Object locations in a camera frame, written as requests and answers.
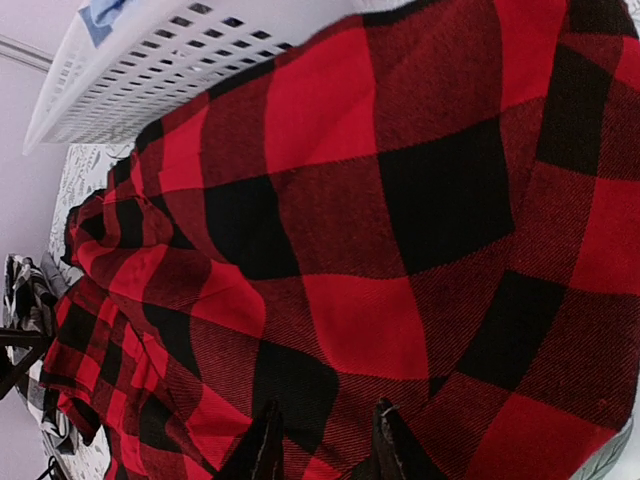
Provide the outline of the blue shirt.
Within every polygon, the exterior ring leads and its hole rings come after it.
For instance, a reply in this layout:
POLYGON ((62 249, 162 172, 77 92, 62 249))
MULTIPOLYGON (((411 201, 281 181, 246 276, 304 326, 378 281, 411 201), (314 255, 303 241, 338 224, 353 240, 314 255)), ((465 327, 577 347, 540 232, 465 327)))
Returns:
POLYGON ((78 11, 95 48, 112 33, 114 23, 132 4, 131 0, 90 0, 78 11))

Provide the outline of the left aluminium post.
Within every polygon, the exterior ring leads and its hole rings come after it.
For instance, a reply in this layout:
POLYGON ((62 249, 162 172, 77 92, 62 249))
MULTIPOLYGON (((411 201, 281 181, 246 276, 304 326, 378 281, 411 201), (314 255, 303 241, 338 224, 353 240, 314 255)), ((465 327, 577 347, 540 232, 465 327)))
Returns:
POLYGON ((0 55, 6 60, 42 72, 47 72, 53 62, 53 57, 47 52, 5 35, 0 35, 0 55))

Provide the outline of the red black plaid shirt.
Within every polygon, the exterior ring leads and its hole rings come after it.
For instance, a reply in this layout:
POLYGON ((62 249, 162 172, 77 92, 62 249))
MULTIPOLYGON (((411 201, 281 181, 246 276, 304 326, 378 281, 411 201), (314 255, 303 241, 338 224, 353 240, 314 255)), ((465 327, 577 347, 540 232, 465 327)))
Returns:
POLYGON ((149 124, 68 217, 42 382, 111 479, 567 479, 639 380, 639 38, 622 1, 358 15, 149 124))

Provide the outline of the white plastic basket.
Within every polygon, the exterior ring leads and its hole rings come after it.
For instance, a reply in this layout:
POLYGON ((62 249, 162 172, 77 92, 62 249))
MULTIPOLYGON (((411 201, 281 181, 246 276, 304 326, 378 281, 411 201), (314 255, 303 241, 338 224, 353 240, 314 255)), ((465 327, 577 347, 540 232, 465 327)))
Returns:
POLYGON ((132 1, 100 43, 71 23, 23 144, 119 143, 211 86, 301 43, 302 1, 132 1))

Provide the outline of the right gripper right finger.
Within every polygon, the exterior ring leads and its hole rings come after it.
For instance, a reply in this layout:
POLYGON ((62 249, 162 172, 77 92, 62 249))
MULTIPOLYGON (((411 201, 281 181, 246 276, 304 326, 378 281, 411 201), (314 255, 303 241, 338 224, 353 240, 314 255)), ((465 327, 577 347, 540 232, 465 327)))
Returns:
POLYGON ((371 464, 373 479, 445 478, 387 398, 381 398, 374 410, 371 464))

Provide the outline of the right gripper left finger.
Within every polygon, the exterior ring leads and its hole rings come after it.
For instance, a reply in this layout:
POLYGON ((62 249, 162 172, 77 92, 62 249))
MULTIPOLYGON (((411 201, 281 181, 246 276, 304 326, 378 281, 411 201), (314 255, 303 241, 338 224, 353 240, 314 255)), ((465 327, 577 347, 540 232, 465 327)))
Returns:
POLYGON ((219 471, 220 479, 284 478, 284 422, 279 404, 268 401, 219 471))

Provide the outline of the folded black white plaid shirt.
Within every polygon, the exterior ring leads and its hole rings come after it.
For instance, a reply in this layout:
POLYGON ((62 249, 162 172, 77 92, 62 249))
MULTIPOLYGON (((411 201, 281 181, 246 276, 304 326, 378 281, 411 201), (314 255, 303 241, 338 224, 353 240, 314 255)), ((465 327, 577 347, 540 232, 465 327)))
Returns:
POLYGON ((5 260, 2 326, 52 336, 57 298, 30 257, 9 254, 5 260))

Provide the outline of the floral tablecloth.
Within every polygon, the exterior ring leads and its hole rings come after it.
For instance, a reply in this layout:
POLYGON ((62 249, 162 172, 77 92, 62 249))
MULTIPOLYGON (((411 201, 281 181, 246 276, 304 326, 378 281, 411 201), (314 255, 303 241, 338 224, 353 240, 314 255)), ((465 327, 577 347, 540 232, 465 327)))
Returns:
POLYGON ((94 191, 107 185, 108 171, 129 156, 134 143, 72 144, 63 166, 58 189, 48 252, 68 285, 75 283, 82 272, 61 261, 64 254, 64 231, 70 210, 84 202, 94 191))

